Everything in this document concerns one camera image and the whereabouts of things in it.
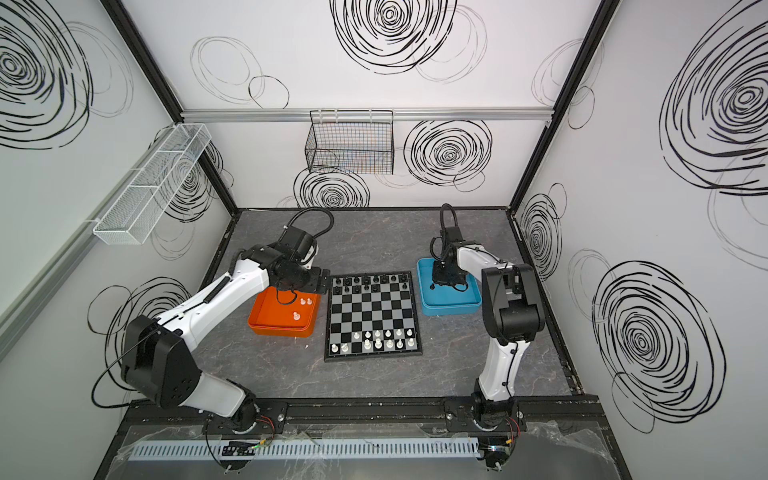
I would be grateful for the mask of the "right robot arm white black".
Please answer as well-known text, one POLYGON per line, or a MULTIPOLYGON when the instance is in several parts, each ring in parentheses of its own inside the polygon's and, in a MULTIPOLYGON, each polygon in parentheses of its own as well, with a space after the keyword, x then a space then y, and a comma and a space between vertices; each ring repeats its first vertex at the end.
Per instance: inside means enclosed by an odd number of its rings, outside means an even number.
POLYGON ((477 416, 499 412, 514 402, 525 352, 545 327, 536 273, 528 264, 503 260, 468 241, 450 242, 433 257, 435 284, 455 287, 469 275, 480 282, 482 320, 490 341, 473 401, 477 416))

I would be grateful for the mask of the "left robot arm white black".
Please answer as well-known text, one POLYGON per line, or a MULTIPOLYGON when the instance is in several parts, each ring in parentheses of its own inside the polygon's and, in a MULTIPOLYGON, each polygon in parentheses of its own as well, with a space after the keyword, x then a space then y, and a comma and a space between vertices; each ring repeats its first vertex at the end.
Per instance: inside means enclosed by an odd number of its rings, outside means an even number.
POLYGON ((226 273, 190 299, 130 321, 121 379, 160 408, 190 407, 249 429, 260 413, 254 394, 201 370, 192 353, 236 308, 269 287, 324 293, 329 271, 312 264, 316 254, 315 244, 242 250, 226 273))

